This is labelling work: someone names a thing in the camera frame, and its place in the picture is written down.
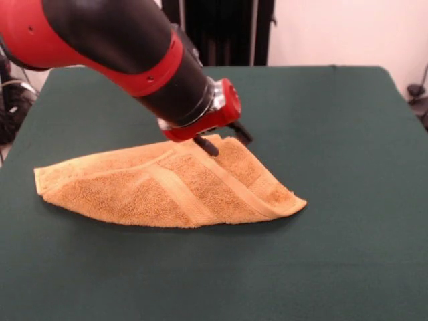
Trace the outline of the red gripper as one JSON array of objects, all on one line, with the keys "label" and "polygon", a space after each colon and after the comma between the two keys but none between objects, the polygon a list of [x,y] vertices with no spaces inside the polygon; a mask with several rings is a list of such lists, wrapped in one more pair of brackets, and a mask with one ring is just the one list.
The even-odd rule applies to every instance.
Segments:
[{"label": "red gripper", "polygon": [[251,144],[253,136],[239,120],[241,116],[241,102],[235,87],[229,79],[223,78],[214,81],[208,78],[209,104],[207,109],[196,121],[190,125],[174,128],[162,121],[163,134],[173,142],[183,142],[195,137],[195,144],[209,156],[219,156],[219,149],[200,134],[230,125],[236,138],[242,144]]}]

